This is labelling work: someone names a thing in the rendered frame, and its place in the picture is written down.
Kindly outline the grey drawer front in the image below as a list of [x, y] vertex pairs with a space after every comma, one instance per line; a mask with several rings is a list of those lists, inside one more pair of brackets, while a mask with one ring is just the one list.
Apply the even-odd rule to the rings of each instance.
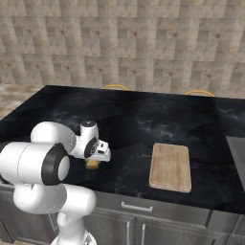
[[[96, 192], [97, 206], [99, 208], [118, 211], [130, 212], [138, 215], [151, 216], [160, 219], [173, 220], [177, 222], [189, 223], [198, 226], [204, 226], [209, 214], [208, 210], [172, 204], [167, 202], [160, 202], [155, 200], [148, 200], [143, 198], [130, 197], [125, 195], [112, 194], [107, 192]], [[121, 202], [128, 205], [140, 206], [149, 208], [153, 207], [153, 212], [138, 212], [134, 210], [124, 209]]]

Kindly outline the wooden cutting board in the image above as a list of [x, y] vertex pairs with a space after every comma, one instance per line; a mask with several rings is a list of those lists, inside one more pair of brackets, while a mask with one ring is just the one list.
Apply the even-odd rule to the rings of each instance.
[[189, 149], [184, 145], [155, 143], [152, 150], [149, 185], [154, 189], [189, 193], [191, 191]]

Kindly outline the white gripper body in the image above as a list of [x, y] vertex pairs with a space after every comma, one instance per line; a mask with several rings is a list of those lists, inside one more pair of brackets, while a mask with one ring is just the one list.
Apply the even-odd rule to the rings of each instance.
[[111, 151], [109, 148], [95, 148], [91, 151], [92, 155], [90, 156], [91, 160], [96, 160], [99, 162], [109, 162], [111, 159]]

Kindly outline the grey cupboard door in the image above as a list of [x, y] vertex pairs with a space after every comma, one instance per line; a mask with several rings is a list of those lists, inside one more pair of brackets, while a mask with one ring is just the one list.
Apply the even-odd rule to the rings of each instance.
[[13, 203], [13, 189], [0, 190], [0, 219], [11, 241], [20, 240], [37, 245], [50, 245], [57, 235], [49, 214], [31, 214]]
[[98, 245], [126, 245], [126, 222], [130, 222], [130, 245], [135, 245], [135, 218], [116, 212], [93, 212], [84, 224]]
[[245, 215], [240, 215], [225, 245], [245, 245]]
[[224, 245], [228, 237], [223, 233], [186, 224], [139, 219], [137, 245], [141, 245], [143, 224], [145, 224], [145, 245]]

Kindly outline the yellow sponge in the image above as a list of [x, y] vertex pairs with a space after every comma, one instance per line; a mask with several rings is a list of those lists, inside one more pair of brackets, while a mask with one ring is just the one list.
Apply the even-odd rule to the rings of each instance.
[[99, 162], [96, 160], [88, 160], [86, 163], [87, 169], [98, 169], [99, 168]]

